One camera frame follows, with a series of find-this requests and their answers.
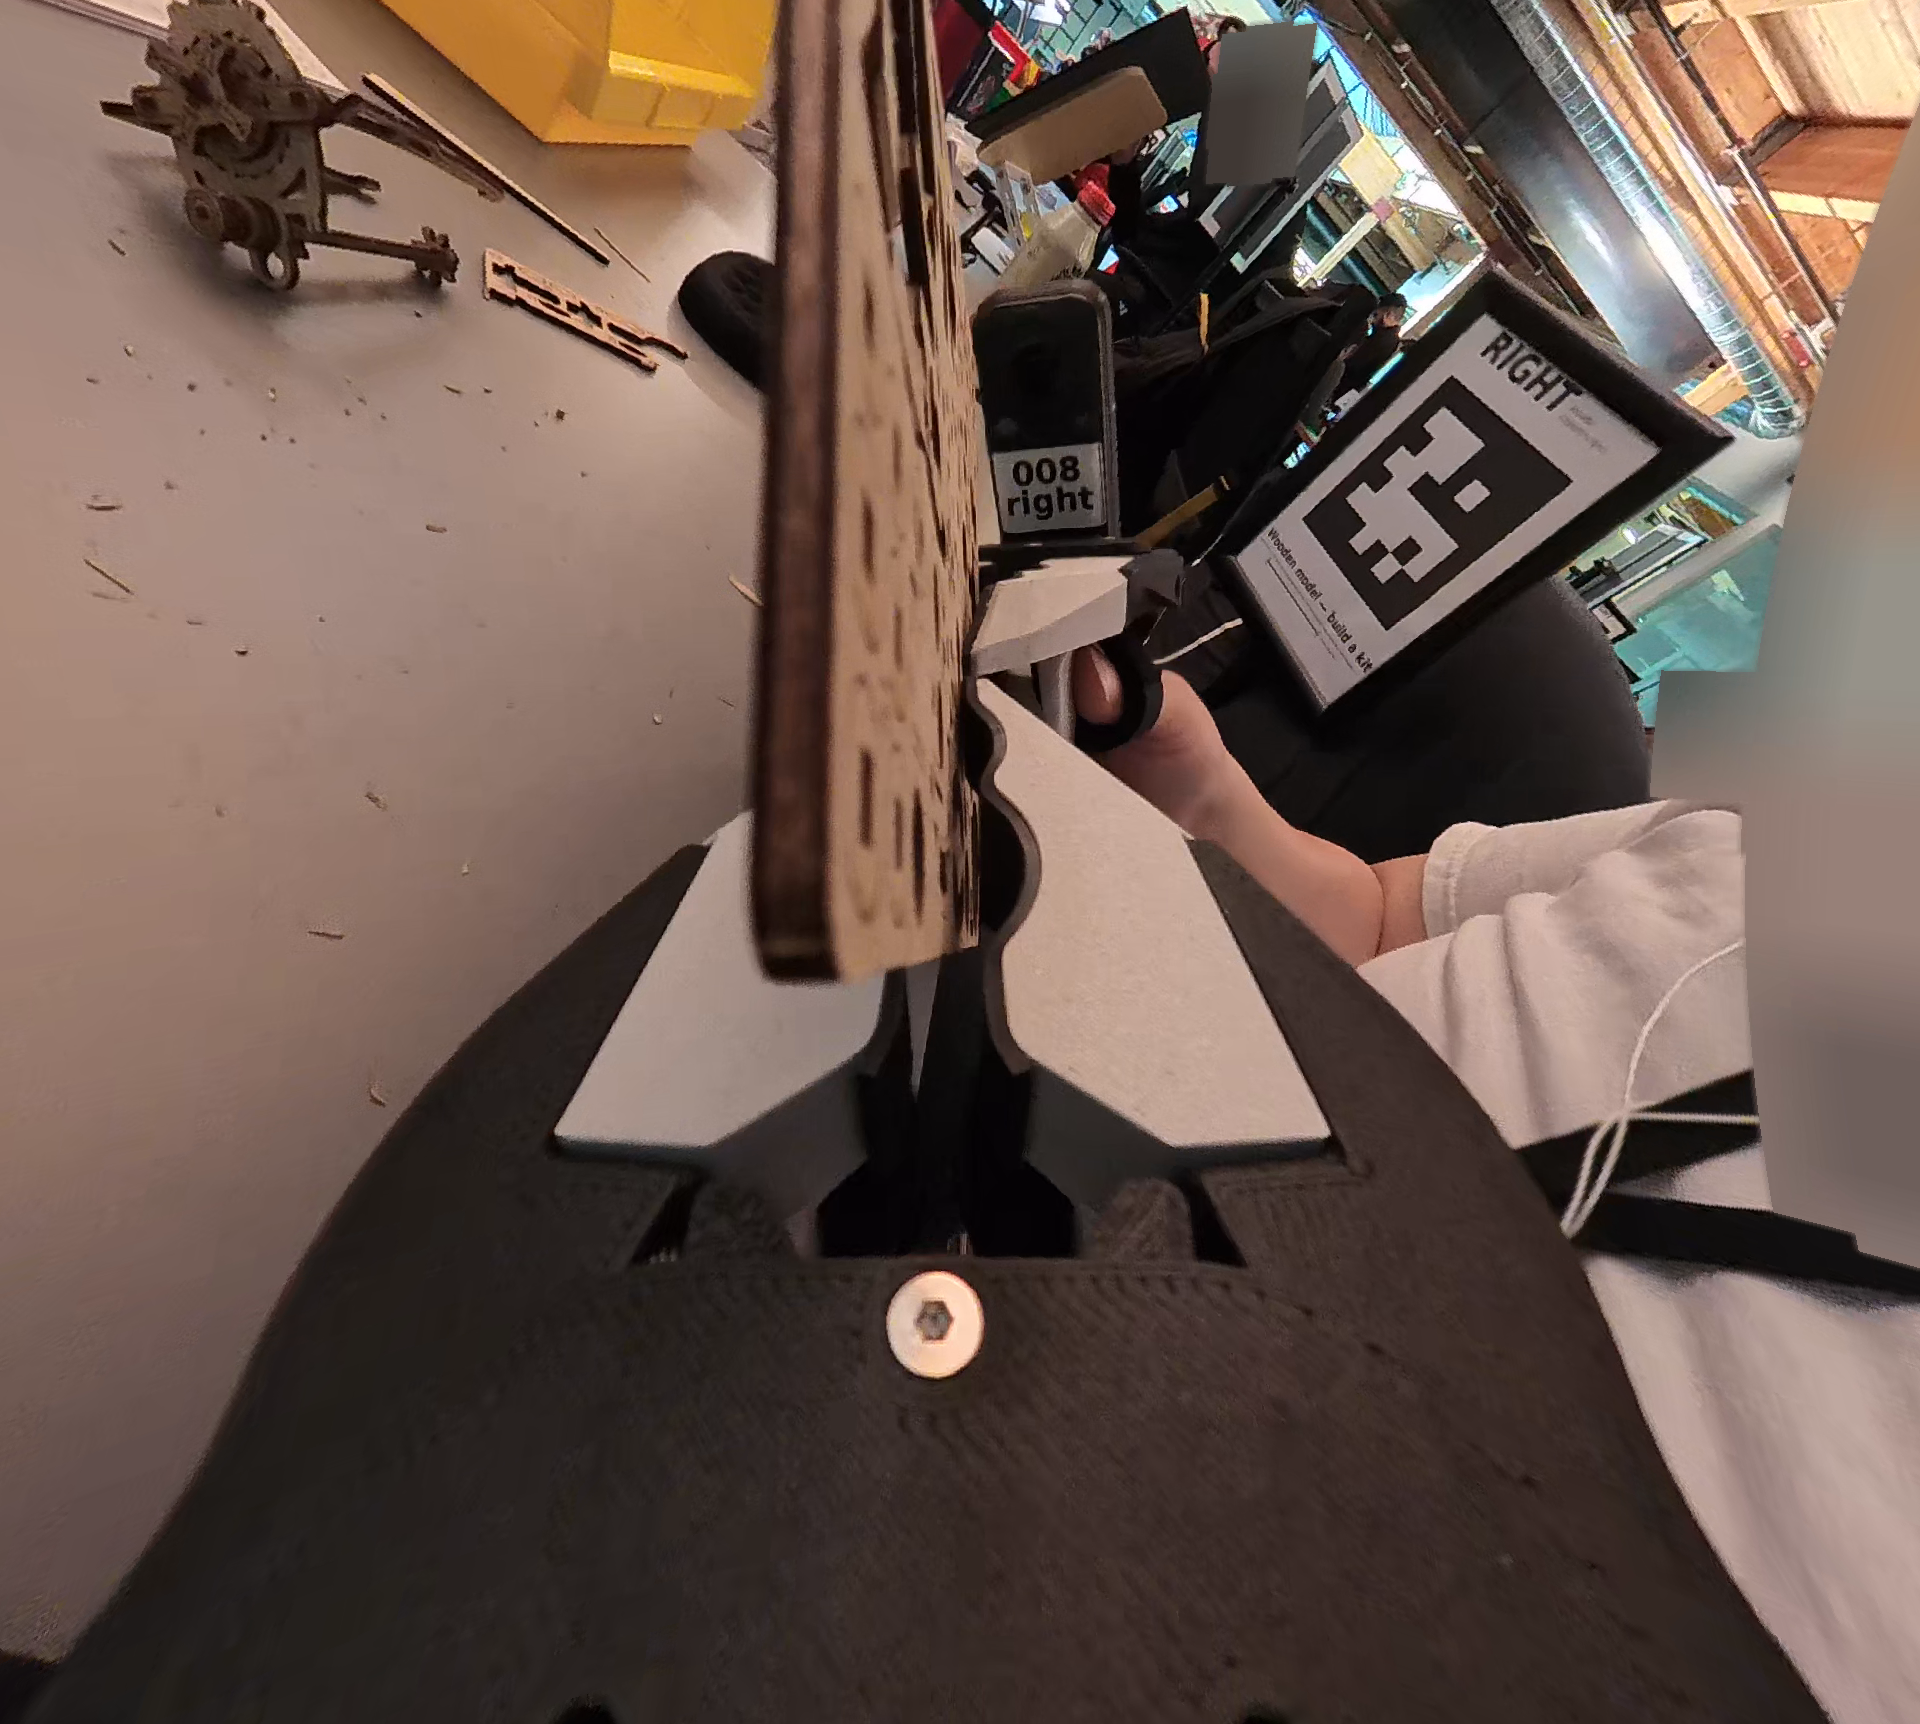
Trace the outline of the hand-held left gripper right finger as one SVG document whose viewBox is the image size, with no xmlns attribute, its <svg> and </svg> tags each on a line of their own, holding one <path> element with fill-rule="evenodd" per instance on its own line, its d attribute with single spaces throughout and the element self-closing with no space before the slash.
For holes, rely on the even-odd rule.
<svg viewBox="0 0 1920 1724">
<path fill-rule="evenodd" d="M 995 679 L 988 808 L 1021 884 L 988 1019 L 1028 1081 L 1025 1155 L 1076 1206 L 1129 1182 L 1324 1154 L 1332 1127 L 1188 835 Z"/>
</svg>

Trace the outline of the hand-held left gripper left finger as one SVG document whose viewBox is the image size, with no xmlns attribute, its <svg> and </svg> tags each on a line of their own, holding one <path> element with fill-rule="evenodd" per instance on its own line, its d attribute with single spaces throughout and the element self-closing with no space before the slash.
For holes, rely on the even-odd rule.
<svg viewBox="0 0 1920 1724">
<path fill-rule="evenodd" d="M 904 978 L 789 981 L 760 964 L 755 815 L 719 827 L 563 1112 L 585 1157 L 697 1169 L 817 1209 L 867 1157 L 861 1081 L 906 1024 Z"/>
</svg>

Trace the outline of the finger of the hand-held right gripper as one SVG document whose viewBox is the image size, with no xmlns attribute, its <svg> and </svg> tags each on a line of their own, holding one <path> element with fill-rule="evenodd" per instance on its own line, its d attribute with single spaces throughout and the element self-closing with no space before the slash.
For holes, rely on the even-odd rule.
<svg viewBox="0 0 1920 1724">
<path fill-rule="evenodd" d="M 1130 553 L 1056 556 L 996 579 L 972 636 L 972 678 L 1027 674 L 1043 722 L 1073 737 L 1074 653 L 1129 630 L 1132 562 Z"/>
</svg>

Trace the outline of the large laser-cut wooden parts sheet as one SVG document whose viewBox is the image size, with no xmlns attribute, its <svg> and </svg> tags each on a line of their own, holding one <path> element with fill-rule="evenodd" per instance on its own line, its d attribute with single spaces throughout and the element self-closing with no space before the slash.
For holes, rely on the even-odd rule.
<svg viewBox="0 0 1920 1724">
<path fill-rule="evenodd" d="M 781 0 L 750 895 L 767 971 L 970 947 L 985 425 L 930 0 Z"/>
</svg>

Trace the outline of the person's right forearm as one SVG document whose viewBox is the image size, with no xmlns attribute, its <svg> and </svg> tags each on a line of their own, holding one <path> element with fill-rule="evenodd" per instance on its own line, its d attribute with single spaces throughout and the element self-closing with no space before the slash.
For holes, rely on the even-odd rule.
<svg viewBox="0 0 1920 1724">
<path fill-rule="evenodd" d="M 1425 853 L 1370 864 L 1286 824 L 1244 775 L 1210 792 L 1193 833 L 1223 849 L 1353 967 L 1429 939 Z"/>
</svg>

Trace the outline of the person's right hand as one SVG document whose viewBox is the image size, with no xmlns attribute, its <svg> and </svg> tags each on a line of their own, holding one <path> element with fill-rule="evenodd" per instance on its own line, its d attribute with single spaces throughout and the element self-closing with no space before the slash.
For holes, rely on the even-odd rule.
<svg viewBox="0 0 1920 1724">
<path fill-rule="evenodd" d="M 1158 717 L 1096 757 L 1196 842 L 1236 851 L 1247 818 L 1269 814 L 1193 683 L 1158 668 Z"/>
</svg>

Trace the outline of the person in white shirt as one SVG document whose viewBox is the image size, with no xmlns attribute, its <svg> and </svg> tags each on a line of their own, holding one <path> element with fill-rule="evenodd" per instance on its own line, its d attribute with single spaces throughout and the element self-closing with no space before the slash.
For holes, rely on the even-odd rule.
<svg viewBox="0 0 1920 1724">
<path fill-rule="evenodd" d="M 1515 1147 L 1753 1063 L 1743 821 L 1456 824 L 1362 975 Z M 1919 1717 L 1916 1297 L 1582 1254 L 1688 1507 L 1832 1720 Z"/>
</svg>

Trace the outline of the black mesh cushion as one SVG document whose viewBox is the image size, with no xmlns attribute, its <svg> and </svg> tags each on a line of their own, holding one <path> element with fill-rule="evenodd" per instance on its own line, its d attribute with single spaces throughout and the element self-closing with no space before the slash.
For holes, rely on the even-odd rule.
<svg viewBox="0 0 1920 1724">
<path fill-rule="evenodd" d="M 779 349 L 779 267 L 748 250 L 717 250 L 679 288 L 676 304 L 693 333 L 765 394 Z"/>
</svg>

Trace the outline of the rounded wooden board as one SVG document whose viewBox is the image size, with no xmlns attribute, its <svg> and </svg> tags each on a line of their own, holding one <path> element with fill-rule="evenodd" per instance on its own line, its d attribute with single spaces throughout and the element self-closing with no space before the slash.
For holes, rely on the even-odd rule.
<svg viewBox="0 0 1920 1724">
<path fill-rule="evenodd" d="M 1167 124 L 1168 111 L 1146 70 L 1125 63 L 1019 125 L 981 138 L 977 163 L 1025 174 L 1033 184 L 1059 181 L 1140 146 Z"/>
</svg>

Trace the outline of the thin wooden strip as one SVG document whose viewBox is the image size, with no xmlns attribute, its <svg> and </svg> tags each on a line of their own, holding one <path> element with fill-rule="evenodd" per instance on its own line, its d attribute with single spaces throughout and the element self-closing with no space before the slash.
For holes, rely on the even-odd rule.
<svg viewBox="0 0 1920 1724">
<path fill-rule="evenodd" d="M 487 156 L 474 151 L 462 138 L 444 127 L 441 119 L 422 109 L 410 97 L 406 97 L 397 86 L 381 76 L 367 71 L 361 77 L 361 86 L 367 94 L 376 97 L 382 106 L 395 111 L 402 122 L 422 130 L 430 140 L 435 140 L 444 151 L 454 153 L 462 159 L 473 171 L 485 177 L 494 189 L 505 197 L 514 200 L 520 207 L 532 213 L 537 220 L 546 224 L 559 236 L 563 236 L 573 248 L 586 254 L 603 267 L 612 266 L 612 251 L 605 242 L 590 236 L 588 231 L 575 226 L 559 209 L 539 197 L 535 191 L 525 188 L 516 177 L 506 176 L 499 165 L 494 165 Z"/>
</svg>

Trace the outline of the dark wooden gear assembly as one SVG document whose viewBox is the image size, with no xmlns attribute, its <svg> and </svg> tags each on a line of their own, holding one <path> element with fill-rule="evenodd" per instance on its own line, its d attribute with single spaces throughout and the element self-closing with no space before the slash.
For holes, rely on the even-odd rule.
<svg viewBox="0 0 1920 1724">
<path fill-rule="evenodd" d="M 262 6 L 178 0 L 167 16 L 167 31 L 147 48 L 153 79 L 126 100 L 104 100 L 100 111 L 171 142 L 187 224 L 204 242 L 240 250 L 275 292 L 301 282 L 314 248 L 406 264 L 430 288 L 458 279 L 451 236 L 430 226 L 408 242 L 332 228 L 330 202 L 369 202 L 379 181 L 330 165 L 324 131 L 355 130 L 499 200 L 500 188 L 473 158 L 385 104 L 305 76 Z"/>
</svg>

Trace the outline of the silver ventilation duct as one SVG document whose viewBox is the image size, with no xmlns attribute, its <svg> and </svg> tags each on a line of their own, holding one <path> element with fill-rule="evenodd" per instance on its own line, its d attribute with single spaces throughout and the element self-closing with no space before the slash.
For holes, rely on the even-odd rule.
<svg viewBox="0 0 1920 1724">
<path fill-rule="evenodd" d="M 1792 438 L 1806 411 L 1767 353 L 1759 333 L 1723 290 L 1668 191 L 1630 142 L 1582 59 L 1558 30 L 1544 0 L 1488 0 L 1558 111 L 1588 151 L 1607 188 L 1636 226 L 1651 257 L 1732 367 L 1762 438 Z"/>
</svg>

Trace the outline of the narrow wooden offcut frame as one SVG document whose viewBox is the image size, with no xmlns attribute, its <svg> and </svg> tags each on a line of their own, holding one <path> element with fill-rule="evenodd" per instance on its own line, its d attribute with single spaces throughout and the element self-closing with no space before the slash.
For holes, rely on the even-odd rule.
<svg viewBox="0 0 1920 1724">
<path fill-rule="evenodd" d="M 661 359 L 676 363 L 688 359 L 682 344 L 496 248 L 485 251 L 485 295 L 560 328 L 649 374 L 661 370 Z"/>
</svg>

